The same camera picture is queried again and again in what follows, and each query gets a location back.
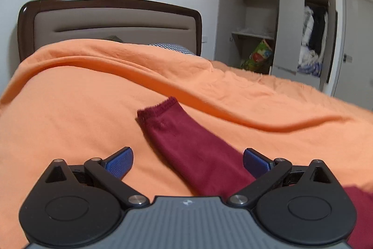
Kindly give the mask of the dark red garment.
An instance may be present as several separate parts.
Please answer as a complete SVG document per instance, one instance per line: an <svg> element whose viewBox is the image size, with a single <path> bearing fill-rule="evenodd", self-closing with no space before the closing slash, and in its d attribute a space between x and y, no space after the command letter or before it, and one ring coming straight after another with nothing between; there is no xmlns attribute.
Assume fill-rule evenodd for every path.
<svg viewBox="0 0 373 249"><path fill-rule="evenodd" d="M139 110L137 120L198 194L220 196L230 205L243 198L243 206L278 238L317 245L349 236L353 248L372 247L372 195L342 187L324 164L275 162L255 179L243 166L243 152L194 121L173 97Z"/></svg>

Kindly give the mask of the hanging clothes in wardrobe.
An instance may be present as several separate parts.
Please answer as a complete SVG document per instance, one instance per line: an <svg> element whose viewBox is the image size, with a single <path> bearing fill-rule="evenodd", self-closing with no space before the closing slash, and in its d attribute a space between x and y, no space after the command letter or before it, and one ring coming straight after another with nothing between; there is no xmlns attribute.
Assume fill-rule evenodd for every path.
<svg viewBox="0 0 373 249"><path fill-rule="evenodd" d="M304 24L297 71L320 77L328 34L326 7L308 3L304 7Z"/></svg>

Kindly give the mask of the orange bed blanket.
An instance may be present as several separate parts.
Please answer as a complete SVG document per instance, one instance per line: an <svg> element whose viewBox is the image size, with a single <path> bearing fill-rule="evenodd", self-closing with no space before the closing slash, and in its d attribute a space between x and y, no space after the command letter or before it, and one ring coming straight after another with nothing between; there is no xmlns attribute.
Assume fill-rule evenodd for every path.
<svg viewBox="0 0 373 249"><path fill-rule="evenodd" d="M372 247L372 113L315 88L198 56L107 40L67 40L20 63L1 95L1 247L23 248L19 209L49 163L129 146L126 182L148 197L192 189L146 139L137 111L174 97L239 152L323 160L353 198L353 248Z"/></svg>

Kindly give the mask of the colourful bag in wardrobe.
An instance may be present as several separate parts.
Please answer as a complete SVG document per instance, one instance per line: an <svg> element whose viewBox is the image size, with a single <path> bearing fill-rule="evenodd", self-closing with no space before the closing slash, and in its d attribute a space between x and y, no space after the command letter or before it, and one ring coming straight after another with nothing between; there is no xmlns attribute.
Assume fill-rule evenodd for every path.
<svg viewBox="0 0 373 249"><path fill-rule="evenodd" d="M248 59L242 63L241 68L246 71L256 72L273 55L273 49L265 39L262 39L256 46Z"/></svg>

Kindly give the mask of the grey room door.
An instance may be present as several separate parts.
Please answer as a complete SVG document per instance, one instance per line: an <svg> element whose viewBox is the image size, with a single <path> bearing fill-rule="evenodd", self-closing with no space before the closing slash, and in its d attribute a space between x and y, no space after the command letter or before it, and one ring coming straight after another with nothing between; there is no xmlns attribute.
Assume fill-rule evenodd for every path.
<svg viewBox="0 0 373 249"><path fill-rule="evenodd" d="M372 110L372 0L343 0L343 33L333 96Z"/></svg>

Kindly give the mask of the blue white checkered pillow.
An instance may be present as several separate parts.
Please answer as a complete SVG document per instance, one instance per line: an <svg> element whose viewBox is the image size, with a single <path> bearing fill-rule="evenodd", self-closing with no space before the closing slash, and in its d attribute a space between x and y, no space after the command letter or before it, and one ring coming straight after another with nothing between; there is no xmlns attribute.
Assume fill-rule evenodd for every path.
<svg viewBox="0 0 373 249"><path fill-rule="evenodd" d="M155 44L150 44L150 45L155 46L155 47L160 47L160 48L163 48L163 49L177 51L177 52L182 53L182 54L195 55L195 53L193 53L189 49L187 49L187 48L185 48L181 45L178 45L178 44L155 43Z"/></svg>

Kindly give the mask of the dark wood padded headboard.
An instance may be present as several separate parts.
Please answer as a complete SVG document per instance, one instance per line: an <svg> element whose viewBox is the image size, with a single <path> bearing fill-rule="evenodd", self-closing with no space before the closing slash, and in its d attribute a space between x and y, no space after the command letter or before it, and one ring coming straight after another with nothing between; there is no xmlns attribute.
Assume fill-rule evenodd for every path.
<svg viewBox="0 0 373 249"><path fill-rule="evenodd" d="M18 14L21 61L47 44L110 37L130 44L177 44L199 56L202 18L197 10L148 0L33 0Z"/></svg>

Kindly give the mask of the grey built-in wardrobe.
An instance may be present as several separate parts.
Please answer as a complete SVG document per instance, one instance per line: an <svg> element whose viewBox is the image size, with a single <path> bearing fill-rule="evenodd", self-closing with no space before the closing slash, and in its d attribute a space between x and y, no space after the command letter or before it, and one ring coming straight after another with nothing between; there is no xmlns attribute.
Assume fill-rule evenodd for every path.
<svg viewBox="0 0 373 249"><path fill-rule="evenodd" d="M320 77L297 71L304 7L327 8L328 34ZM273 74L322 90L331 74L337 30L336 0L219 0L214 59L241 68L265 39L273 55L257 72Z"/></svg>

